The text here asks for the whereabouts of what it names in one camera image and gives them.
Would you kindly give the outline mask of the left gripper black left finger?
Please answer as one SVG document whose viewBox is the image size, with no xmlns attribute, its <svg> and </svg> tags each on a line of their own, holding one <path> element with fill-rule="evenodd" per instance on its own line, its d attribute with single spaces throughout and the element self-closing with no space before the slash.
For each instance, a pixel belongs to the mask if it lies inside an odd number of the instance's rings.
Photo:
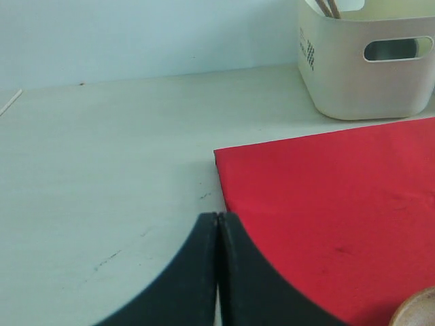
<svg viewBox="0 0 435 326">
<path fill-rule="evenodd" d="M 168 266 L 98 325 L 213 325 L 218 214 L 201 213 Z"/>
</svg>

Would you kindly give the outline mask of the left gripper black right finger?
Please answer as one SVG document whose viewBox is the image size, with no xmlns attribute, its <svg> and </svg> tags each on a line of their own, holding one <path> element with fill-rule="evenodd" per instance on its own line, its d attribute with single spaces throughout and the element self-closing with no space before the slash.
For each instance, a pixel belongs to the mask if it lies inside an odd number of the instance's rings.
<svg viewBox="0 0 435 326">
<path fill-rule="evenodd" d="M 234 213 L 220 213 L 217 285 L 223 325 L 344 325 L 272 267 Z"/>
</svg>

